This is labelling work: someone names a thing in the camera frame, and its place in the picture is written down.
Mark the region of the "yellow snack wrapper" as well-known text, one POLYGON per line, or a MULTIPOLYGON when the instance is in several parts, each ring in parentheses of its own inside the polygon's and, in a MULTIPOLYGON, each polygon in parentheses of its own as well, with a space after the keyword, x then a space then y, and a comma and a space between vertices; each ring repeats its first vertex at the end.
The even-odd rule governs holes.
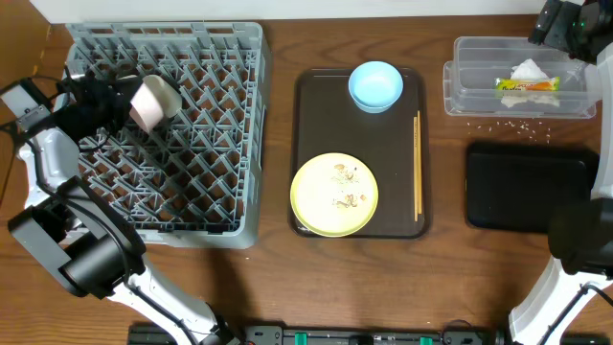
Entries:
POLYGON ((557 92, 559 90, 559 77, 544 80, 512 80, 496 79, 494 88, 500 91, 538 91, 557 92))

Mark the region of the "light blue bowl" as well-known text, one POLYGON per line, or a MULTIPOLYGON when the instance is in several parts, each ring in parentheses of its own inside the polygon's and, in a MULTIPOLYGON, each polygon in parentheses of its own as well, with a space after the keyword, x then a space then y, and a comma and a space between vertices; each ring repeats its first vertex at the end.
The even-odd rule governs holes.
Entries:
POLYGON ((400 98, 403 78, 393 65, 383 61, 369 61, 351 72, 348 89, 360 110, 377 114, 388 110, 400 98))

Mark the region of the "white cup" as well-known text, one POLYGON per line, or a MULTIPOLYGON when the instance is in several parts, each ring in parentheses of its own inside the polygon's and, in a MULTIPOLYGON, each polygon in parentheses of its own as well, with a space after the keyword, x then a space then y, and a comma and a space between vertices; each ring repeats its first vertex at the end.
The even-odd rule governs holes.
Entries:
POLYGON ((160 104, 166 118, 173 118, 181 109, 181 95, 164 79, 156 75, 143 78, 145 87, 160 104))

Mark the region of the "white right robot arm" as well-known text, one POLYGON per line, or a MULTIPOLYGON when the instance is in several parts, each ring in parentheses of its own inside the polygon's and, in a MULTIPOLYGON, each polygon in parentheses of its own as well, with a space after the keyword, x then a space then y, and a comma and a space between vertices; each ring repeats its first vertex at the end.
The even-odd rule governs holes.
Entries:
POLYGON ((508 317, 505 344, 558 344, 596 295, 612 284, 612 3, 549 0, 529 37, 595 65, 602 91, 602 137, 589 200, 553 217, 551 258, 528 296, 508 317))

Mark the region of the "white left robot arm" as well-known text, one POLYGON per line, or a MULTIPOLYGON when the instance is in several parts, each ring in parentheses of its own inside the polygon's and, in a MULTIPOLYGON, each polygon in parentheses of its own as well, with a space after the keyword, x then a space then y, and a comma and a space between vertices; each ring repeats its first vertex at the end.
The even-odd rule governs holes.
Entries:
POLYGON ((164 277, 146 256, 134 226, 79 175, 79 143, 103 128, 115 134, 129 119, 151 132, 181 105, 158 76, 118 80, 66 75, 56 82, 67 96, 60 108, 32 78, 1 91, 15 118, 3 124, 26 163, 29 191, 11 235, 71 294, 93 295, 138 311, 177 344, 237 344, 238 337, 204 301, 164 277))

